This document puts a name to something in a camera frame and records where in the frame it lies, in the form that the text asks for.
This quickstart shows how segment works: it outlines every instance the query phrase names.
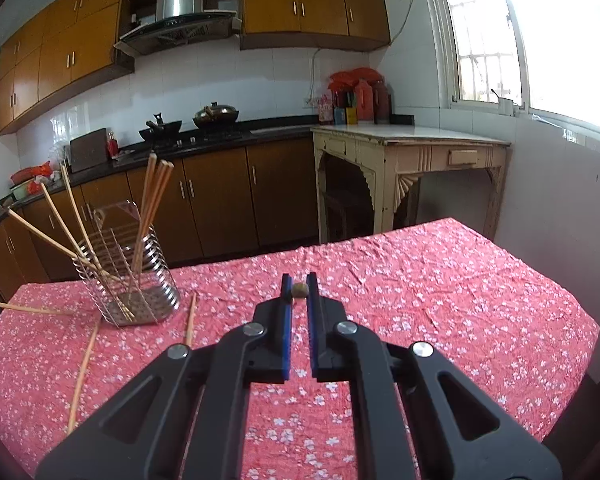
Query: red bottle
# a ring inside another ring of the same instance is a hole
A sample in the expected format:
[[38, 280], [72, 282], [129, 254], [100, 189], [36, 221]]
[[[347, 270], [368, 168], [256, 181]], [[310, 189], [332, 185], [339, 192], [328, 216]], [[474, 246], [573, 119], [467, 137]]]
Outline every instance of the red bottle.
[[115, 157], [120, 152], [118, 141], [114, 137], [113, 132], [107, 132], [107, 152], [109, 152], [110, 158]]

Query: dish rack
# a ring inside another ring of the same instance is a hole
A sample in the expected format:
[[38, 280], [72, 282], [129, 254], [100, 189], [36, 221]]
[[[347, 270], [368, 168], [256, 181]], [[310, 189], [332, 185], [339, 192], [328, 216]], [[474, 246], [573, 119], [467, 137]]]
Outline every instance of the dish rack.
[[138, 240], [136, 204], [127, 201], [96, 209], [93, 219], [96, 232], [79, 244], [93, 265], [80, 260], [74, 265], [104, 319], [122, 327], [168, 317], [179, 307], [180, 293], [154, 229]]

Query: range hood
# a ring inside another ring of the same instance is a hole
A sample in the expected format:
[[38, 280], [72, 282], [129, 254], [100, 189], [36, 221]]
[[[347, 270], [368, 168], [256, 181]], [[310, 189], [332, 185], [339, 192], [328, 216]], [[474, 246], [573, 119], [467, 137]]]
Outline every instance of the range hood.
[[123, 34], [114, 46], [139, 57], [181, 44], [222, 40], [241, 28], [236, 10], [203, 10], [203, 0], [157, 0], [155, 21]]

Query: metal screw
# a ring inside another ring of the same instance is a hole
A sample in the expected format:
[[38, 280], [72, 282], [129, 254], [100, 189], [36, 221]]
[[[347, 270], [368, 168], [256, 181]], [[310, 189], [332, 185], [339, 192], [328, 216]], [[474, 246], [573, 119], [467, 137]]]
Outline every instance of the metal screw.
[[353, 321], [341, 321], [336, 325], [336, 330], [344, 335], [355, 334], [358, 326]]
[[418, 341], [413, 344], [413, 353], [419, 357], [431, 357], [433, 354], [433, 346], [425, 341]]
[[247, 323], [242, 327], [242, 331], [249, 337], [262, 335], [264, 333], [264, 327], [260, 323]]
[[174, 360], [182, 359], [189, 353], [189, 347], [187, 345], [178, 344], [170, 346], [167, 350], [167, 355]]

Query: window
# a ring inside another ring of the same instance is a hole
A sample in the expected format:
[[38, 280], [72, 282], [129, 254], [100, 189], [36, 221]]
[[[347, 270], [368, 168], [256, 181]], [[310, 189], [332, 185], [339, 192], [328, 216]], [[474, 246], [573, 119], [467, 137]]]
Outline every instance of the window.
[[444, 0], [454, 100], [512, 99], [600, 132], [600, 0]]

